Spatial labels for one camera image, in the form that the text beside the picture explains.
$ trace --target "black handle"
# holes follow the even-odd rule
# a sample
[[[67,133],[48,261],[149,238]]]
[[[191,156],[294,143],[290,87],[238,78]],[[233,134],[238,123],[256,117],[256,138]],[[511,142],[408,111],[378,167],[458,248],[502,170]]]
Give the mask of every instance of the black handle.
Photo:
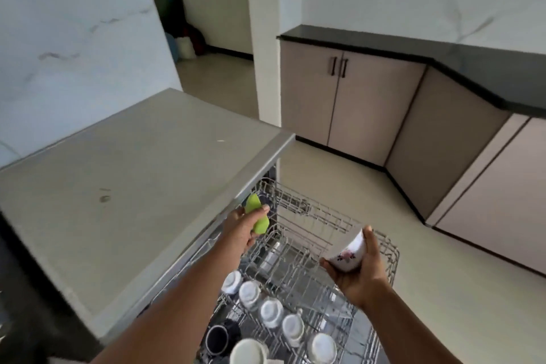
[[[336,62],[338,61],[338,57],[334,57],[334,64],[332,65],[332,72],[330,72],[330,75],[333,77],[336,75]]]
[[[345,71],[347,71],[347,62],[349,62],[349,60],[345,59],[345,64],[343,64],[343,72],[341,73],[342,78],[345,78]]]

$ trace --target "blue object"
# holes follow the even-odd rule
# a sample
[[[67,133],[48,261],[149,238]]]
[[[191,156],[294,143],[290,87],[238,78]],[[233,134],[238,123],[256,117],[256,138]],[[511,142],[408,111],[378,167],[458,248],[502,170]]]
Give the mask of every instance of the blue object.
[[[171,55],[173,56],[173,61],[176,63],[178,62],[178,59],[180,59],[180,56],[178,54],[178,46],[176,46],[176,41],[174,40],[174,37],[167,32],[165,32],[165,37],[167,38],[167,43],[169,44],[169,49],[171,51]]]

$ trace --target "forearm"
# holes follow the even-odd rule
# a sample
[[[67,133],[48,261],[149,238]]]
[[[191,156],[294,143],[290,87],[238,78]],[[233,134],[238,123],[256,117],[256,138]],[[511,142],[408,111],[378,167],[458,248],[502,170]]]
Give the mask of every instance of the forearm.
[[[392,364],[460,364],[389,285],[365,312]]]
[[[232,261],[215,245],[163,299],[108,346],[93,364],[193,362]]]

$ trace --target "person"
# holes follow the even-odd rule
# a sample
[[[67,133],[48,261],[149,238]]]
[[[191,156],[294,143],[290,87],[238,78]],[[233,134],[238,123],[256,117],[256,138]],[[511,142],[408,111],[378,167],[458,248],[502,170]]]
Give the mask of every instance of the person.
[[[224,279],[254,244],[252,227],[268,211],[266,205],[248,214],[242,208],[231,212],[216,244],[92,363],[192,363]],[[347,300],[368,316],[391,364],[460,364],[389,284],[371,227],[363,234],[367,251],[358,271],[341,273],[323,258],[320,265]]]

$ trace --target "green object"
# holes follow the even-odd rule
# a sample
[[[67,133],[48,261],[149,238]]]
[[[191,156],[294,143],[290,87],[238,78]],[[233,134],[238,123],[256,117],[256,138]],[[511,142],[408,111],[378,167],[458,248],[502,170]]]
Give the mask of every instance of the green object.
[[[255,210],[259,207],[262,207],[262,202],[260,202],[260,198],[256,193],[252,193],[249,198],[246,199],[245,213],[250,213],[252,210]],[[268,227],[269,219],[268,216],[265,215],[259,221],[254,223],[254,227],[252,228],[252,230],[258,235],[263,235]]]

